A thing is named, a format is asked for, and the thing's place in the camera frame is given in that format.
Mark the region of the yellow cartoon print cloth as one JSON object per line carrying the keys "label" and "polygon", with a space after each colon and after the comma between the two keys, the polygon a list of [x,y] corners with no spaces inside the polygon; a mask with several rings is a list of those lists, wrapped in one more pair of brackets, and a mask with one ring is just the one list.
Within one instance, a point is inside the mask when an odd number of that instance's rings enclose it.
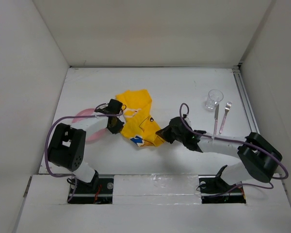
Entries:
{"label": "yellow cartoon print cloth", "polygon": [[152,98],[146,89],[116,95],[123,103],[126,123],[121,134],[138,147],[158,147],[165,141],[156,134],[161,128],[150,114]]}

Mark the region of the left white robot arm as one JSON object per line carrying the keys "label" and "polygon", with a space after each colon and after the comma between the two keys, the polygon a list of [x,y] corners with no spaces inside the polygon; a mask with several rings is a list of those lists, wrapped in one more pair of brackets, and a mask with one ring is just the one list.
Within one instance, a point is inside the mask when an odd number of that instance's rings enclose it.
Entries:
{"label": "left white robot arm", "polygon": [[49,175],[62,178],[67,174],[54,174],[49,163],[63,167],[72,173],[76,179],[74,186],[81,183],[87,192],[94,192],[98,188],[98,172],[83,160],[87,136],[107,129],[112,134],[120,133],[124,122],[120,120],[123,115],[123,103],[111,99],[101,104],[90,115],[64,116],[55,121],[46,137],[44,159]]}

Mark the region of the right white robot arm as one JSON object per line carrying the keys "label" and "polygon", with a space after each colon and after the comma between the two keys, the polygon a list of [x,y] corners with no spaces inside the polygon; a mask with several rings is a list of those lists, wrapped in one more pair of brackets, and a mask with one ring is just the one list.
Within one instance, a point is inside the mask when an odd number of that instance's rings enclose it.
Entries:
{"label": "right white robot arm", "polygon": [[241,138],[216,137],[206,131],[193,130],[187,116],[171,119],[156,135],[170,144],[178,141],[191,151],[239,158],[239,163],[224,165],[213,178],[201,182],[198,189],[207,194],[231,192],[250,178],[269,183],[282,160],[280,152],[258,133],[251,132]]}

